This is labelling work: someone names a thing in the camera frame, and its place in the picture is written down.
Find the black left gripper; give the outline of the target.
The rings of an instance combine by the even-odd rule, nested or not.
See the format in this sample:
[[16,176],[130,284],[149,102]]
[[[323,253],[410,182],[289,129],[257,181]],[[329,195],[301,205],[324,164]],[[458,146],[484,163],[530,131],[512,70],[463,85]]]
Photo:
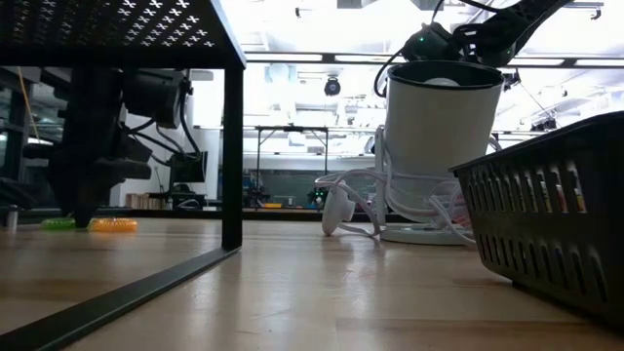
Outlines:
[[86,228],[100,195],[127,179],[149,179],[151,149],[135,140],[113,140],[103,149],[89,150],[91,143],[48,147],[48,181],[65,216],[80,218]]

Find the green coil keychain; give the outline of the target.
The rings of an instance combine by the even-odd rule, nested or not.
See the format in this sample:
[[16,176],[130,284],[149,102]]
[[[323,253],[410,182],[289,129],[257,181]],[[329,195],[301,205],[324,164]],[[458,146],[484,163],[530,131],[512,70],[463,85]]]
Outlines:
[[75,219],[71,217],[48,218],[41,222],[45,230],[69,230],[75,228]]

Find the orange coil keychain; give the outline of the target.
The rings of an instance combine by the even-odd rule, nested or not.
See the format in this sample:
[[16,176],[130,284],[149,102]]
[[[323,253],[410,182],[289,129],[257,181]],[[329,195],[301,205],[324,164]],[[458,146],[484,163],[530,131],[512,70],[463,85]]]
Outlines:
[[95,218],[89,229],[96,232],[134,232],[137,230],[137,221],[124,217]]

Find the black mesh basket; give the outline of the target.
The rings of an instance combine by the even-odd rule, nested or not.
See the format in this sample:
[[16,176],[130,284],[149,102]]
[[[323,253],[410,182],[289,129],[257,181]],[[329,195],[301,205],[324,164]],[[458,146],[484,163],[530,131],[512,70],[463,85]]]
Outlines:
[[624,330],[624,110],[451,172],[488,270]]

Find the white desk lamp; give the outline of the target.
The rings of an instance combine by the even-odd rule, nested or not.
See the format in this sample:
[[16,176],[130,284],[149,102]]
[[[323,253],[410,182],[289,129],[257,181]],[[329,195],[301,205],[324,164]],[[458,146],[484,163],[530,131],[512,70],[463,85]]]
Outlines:
[[388,208],[411,223],[383,224],[381,239],[474,245],[470,229],[452,223],[443,202],[461,192],[451,168],[486,154],[503,83],[447,91],[387,81],[383,136],[375,146],[384,163],[378,188]]

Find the black computer monitor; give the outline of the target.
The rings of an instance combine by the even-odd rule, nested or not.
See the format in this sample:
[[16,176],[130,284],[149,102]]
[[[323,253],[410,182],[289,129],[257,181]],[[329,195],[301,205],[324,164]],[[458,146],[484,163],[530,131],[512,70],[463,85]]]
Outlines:
[[174,154],[170,158],[170,181],[173,183],[204,182],[207,159],[206,151]]

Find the black perforated metal shelf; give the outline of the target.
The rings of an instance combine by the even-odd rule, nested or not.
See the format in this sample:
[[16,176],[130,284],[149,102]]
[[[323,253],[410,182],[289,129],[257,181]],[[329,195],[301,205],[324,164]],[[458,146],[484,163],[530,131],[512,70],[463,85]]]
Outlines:
[[[241,249],[246,57],[219,0],[0,0],[5,67],[69,69],[68,101],[76,68],[179,70],[189,79],[192,69],[220,69],[224,163],[218,248],[1,334],[0,351],[58,350]],[[23,155],[48,163],[54,145],[27,145]]]

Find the black aluminium table frame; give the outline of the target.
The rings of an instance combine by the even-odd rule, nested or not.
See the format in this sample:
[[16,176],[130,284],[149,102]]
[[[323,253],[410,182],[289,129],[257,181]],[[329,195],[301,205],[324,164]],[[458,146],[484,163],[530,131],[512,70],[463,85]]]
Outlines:
[[[322,212],[309,210],[260,211],[245,209],[243,220],[268,221],[310,221],[320,222]],[[34,209],[18,214],[18,224],[39,223],[44,219],[61,217],[58,209]],[[132,210],[127,208],[98,209],[94,217],[132,217],[132,218],[172,218],[172,219],[222,219],[222,211],[171,211],[171,210]]]

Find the black gantry frame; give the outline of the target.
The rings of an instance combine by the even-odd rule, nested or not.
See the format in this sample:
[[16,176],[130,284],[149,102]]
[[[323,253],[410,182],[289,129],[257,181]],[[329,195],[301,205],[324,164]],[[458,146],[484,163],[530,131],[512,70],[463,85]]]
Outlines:
[[[284,132],[284,133],[311,133],[319,142],[321,142],[325,148],[324,153],[324,175],[327,175],[328,170],[328,161],[329,161],[329,138],[330,131],[328,127],[303,127],[303,126],[295,126],[295,125],[287,125],[287,126],[255,126],[253,129],[257,132],[257,150],[256,150],[256,166],[255,166],[255,176],[256,180],[259,179],[260,173],[260,149],[261,145],[271,138],[275,132]],[[269,131],[270,134],[265,138],[261,138],[261,134],[264,131]],[[317,133],[324,133],[325,138],[321,139]]]

